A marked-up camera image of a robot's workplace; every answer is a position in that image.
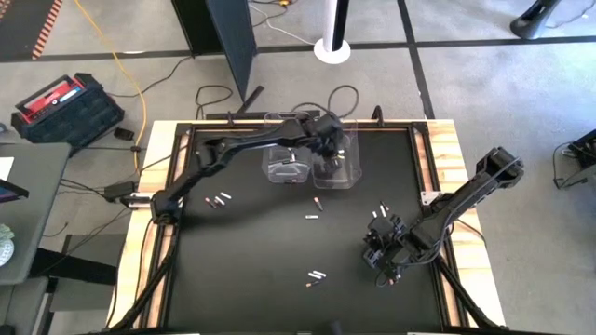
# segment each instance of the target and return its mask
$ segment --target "black tray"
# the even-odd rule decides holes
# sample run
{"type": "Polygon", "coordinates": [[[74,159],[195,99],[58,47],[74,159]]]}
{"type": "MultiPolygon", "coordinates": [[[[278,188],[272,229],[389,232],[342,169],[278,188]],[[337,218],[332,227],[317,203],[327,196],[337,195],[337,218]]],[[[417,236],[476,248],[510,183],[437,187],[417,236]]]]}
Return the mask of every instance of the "black tray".
{"type": "MultiPolygon", "coordinates": [[[[205,127],[220,126],[192,126],[191,138],[210,136],[200,132],[205,127]]],[[[411,124],[360,127],[363,176],[352,189],[335,191],[316,189],[312,181],[273,184],[262,171],[262,151],[237,155],[185,199],[160,326],[295,332],[339,320],[345,332],[439,331],[447,321],[435,269],[415,267],[398,285],[377,288],[377,273],[361,259],[362,237],[372,211],[379,213],[379,200],[405,221],[420,214],[423,186],[414,148],[411,124]],[[214,210],[204,198],[219,192],[233,199],[214,210]],[[306,214],[319,219],[306,221],[306,214]],[[306,288],[311,270],[328,278],[306,288]]]]}

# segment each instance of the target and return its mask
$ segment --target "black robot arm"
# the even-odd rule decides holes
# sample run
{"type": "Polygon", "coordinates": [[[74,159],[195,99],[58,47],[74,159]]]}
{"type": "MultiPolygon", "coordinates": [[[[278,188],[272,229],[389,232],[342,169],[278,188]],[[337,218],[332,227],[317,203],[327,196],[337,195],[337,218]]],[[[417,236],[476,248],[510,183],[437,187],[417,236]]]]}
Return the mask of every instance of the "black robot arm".
{"type": "Polygon", "coordinates": [[[414,265],[429,264],[439,257],[447,228],[468,209],[499,188],[514,186],[523,175],[523,164],[503,148],[491,150],[476,165],[476,175],[453,194],[437,197],[413,224],[397,216],[379,217],[369,223],[364,237],[364,260],[379,269],[389,283],[414,265]]]}
{"type": "Polygon", "coordinates": [[[314,154],[333,160],[344,136],[342,123],[333,113],[314,120],[308,115],[283,121],[277,127],[263,128],[246,135],[213,137],[197,144],[188,168],[165,190],[151,199],[154,222],[176,221],[180,199],[204,177],[225,168],[242,150],[280,145],[289,148],[307,147],[314,154]]]}

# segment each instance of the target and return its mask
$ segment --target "wooden edge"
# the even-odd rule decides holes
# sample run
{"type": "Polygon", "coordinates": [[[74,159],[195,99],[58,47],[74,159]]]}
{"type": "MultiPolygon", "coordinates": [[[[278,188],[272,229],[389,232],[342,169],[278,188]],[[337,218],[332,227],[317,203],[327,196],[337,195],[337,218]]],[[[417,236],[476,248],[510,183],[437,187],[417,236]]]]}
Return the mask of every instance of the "wooden edge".
{"type": "MultiPolygon", "coordinates": [[[[418,160],[420,161],[420,169],[422,170],[422,181],[426,191],[435,191],[432,186],[432,179],[430,178],[430,167],[428,166],[427,151],[424,145],[423,135],[414,130],[414,138],[416,140],[416,151],[418,160]]],[[[447,313],[449,314],[449,323],[452,326],[461,326],[459,322],[459,311],[457,310],[457,303],[454,291],[443,275],[440,275],[442,282],[443,293],[447,302],[447,313]]]]}
{"type": "MultiPolygon", "coordinates": [[[[440,189],[443,192],[454,192],[468,181],[466,164],[459,146],[454,122],[445,120],[441,122],[428,121],[427,123],[440,189]]],[[[460,219],[481,231],[476,209],[467,211],[460,219]]],[[[498,325],[505,325],[488,252],[481,238],[466,226],[456,224],[451,239],[454,244],[455,261],[462,285],[491,320],[498,325]]],[[[444,278],[443,286],[451,317],[452,308],[456,311],[455,296],[444,278]]],[[[469,316],[468,320],[471,326],[475,326],[469,316]]]]}
{"type": "MultiPolygon", "coordinates": [[[[264,120],[237,120],[236,124],[262,124],[264,120]]],[[[358,119],[345,120],[344,122],[375,123],[376,120],[358,119]]],[[[433,150],[433,159],[439,174],[440,187],[443,192],[452,192],[467,181],[466,167],[464,164],[459,142],[455,133],[453,120],[386,120],[386,122],[406,123],[406,122],[427,122],[431,147],[433,150]]],[[[174,143],[175,130],[180,123],[206,124],[206,125],[224,125],[225,120],[188,120],[188,121],[155,121],[153,124],[149,146],[144,158],[143,166],[147,166],[164,158],[171,153],[174,143]]],[[[430,171],[424,145],[422,144],[422,135],[415,134],[417,152],[420,157],[421,167],[423,169],[423,179],[426,189],[431,190],[430,171]]],[[[182,172],[185,154],[181,152],[177,162],[176,173],[182,172]]],[[[165,187],[166,178],[169,169],[169,159],[155,164],[146,169],[139,183],[140,192],[156,192],[165,187]]],[[[149,264],[153,254],[154,243],[156,241],[156,226],[149,227],[147,241],[141,246],[143,233],[146,224],[151,218],[150,210],[138,209],[130,219],[129,230],[125,242],[124,251],[118,268],[118,288],[117,301],[113,320],[109,326],[117,323],[126,311],[132,306],[136,298],[137,277],[139,271],[139,260],[142,251],[141,281],[139,283],[140,293],[144,288],[147,274],[149,273],[149,264]]],[[[464,214],[461,218],[466,223],[480,230],[480,223],[475,210],[464,214]]],[[[163,259],[169,246],[171,228],[166,231],[160,250],[160,260],[163,259]]],[[[474,301],[482,310],[497,324],[504,325],[503,312],[496,293],[493,273],[486,249],[482,241],[466,228],[456,225],[452,234],[454,241],[454,252],[457,260],[457,267],[464,287],[468,290],[474,301]]],[[[458,322],[457,308],[453,291],[443,280],[445,294],[447,297],[449,317],[452,325],[458,322]]],[[[159,317],[159,307],[161,296],[163,294],[163,280],[154,294],[149,314],[148,327],[156,327],[159,317]]],[[[114,297],[112,299],[111,309],[114,308],[114,297]]]]}

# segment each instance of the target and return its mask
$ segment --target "wooden table frame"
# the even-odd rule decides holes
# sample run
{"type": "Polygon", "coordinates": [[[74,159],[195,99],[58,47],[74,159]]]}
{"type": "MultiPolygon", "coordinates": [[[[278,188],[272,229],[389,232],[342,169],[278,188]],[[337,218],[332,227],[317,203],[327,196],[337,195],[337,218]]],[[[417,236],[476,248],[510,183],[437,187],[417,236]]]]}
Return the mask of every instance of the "wooden table frame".
{"type": "MultiPolygon", "coordinates": [[[[376,120],[357,120],[359,124],[374,124],[376,120]]],[[[459,147],[459,141],[452,120],[385,120],[388,124],[409,124],[413,127],[413,134],[420,167],[421,184],[426,191],[454,192],[467,180],[464,159],[459,147]]],[[[237,120],[235,125],[245,129],[250,125],[258,126],[263,120],[237,120]]],[[[227,121],[155,121],[149,140],[149,146],[144,159],[144,166],[167,157],[172,153],[172,148],[177,145],[181,150],[174,152],[173,156],[146,169],[139,183],[139,192],[154,193],[163,189],[168,180],[177,177],[184,168],[186,157],[186,142],[188,136],[177,131],[183,130],[179,124],[200,124],[223,127],[227,121]]],[[[147,276],[163,259],[169,247],[172,227],[158,228],[155,224],[147,224],[151,218],[149,209],[137,209],[132,214],[129,224],[124,251],[118,269],[117,299],[113,297],[111,309],[115,308],[110,326],[117,323],[135,298],[142,292],[147,276]]],[[[481,230],[476,210],[472,209],[460,217],[471,226],[481,230]]],[[[447,250],[443,254],[454,256],[451,262],[456,263],[457,272],[462,285],[466,288],[473,300],[495,323],[504,325],[505,321],[501,305],[494,284],[493,273],[488,259],[488,254],[482,240],[466,227],[456,224],[451,235],[447,250]]],[[[159,327],[161,317],[160,305],[164,298],[165,280],[162,279],[157,287],[151,305],[135,323],[135,327],[159,327]]],[[[440,289],[443,290],[444,306],[446,313],[443,319],[452,326],[460,326],[461,321],[469,322],[474,326],[473,320],[466,315],[460,318],[461,306],[455,298],[451,287],[444,278],[441,280],[440,289]]]]}

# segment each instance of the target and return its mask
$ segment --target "black toolbox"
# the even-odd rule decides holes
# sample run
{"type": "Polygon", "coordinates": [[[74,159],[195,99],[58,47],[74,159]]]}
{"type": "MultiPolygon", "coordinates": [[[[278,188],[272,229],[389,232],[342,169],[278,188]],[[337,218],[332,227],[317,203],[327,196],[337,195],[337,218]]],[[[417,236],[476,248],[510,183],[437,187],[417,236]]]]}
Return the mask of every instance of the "black toolbox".
{"type": "Polygon", "coordinates": [[[122,121],[124,110],[91,74],[64,75],[15,106],[10,124],[33,143],[68,142],[71,155],[122,121]]]}

